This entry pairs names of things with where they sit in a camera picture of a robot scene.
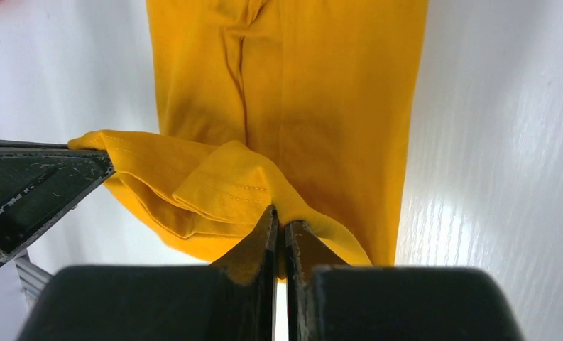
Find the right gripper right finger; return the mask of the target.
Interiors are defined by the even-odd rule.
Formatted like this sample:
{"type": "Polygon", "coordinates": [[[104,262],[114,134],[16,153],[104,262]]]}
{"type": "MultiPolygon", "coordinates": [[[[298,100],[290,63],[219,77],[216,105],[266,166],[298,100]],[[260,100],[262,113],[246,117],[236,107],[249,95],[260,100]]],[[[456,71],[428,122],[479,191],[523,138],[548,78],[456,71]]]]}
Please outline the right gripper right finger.
{"type": "Polygon", "coordinates": [[[291,340],[522,340],[498,284],[464,267],[350,266],[285,227],[291,340]]]}

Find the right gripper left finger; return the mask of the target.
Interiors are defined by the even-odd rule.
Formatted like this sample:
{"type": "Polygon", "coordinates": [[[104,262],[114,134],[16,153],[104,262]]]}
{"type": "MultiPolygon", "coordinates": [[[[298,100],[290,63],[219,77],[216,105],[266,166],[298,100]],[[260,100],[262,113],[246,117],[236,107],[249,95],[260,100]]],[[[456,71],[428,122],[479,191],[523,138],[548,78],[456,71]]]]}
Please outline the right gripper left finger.
{"type": "Polygon", "coordinates": [[[43,289],[20,340],[272,340],[278,216],[207,266],[71,266],[43,289]]]}

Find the yellow t-shirt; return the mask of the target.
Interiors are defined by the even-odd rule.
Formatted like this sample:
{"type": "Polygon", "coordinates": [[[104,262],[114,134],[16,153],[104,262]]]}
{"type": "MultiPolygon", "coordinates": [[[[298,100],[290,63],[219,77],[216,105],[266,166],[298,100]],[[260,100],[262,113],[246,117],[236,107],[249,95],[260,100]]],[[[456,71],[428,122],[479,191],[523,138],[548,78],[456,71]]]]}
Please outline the yellow t-shirt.
{"type": "Polygon", "coordinates": [[[148,1],[159,133],[100,130],[112,195],[227,253],[269,205],[354,266],[395,261],[426,1],[148,1]]]}

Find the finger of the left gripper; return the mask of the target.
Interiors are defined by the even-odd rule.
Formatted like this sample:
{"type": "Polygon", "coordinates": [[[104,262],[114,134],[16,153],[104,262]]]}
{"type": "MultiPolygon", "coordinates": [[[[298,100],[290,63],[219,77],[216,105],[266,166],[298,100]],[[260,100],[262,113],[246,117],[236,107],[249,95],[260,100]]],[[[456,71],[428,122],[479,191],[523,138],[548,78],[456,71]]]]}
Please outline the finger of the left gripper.
{"type": "Polygon", "coordinates": [[[114,172],[105,151],[0,140],[0,267],[114,172]]]}

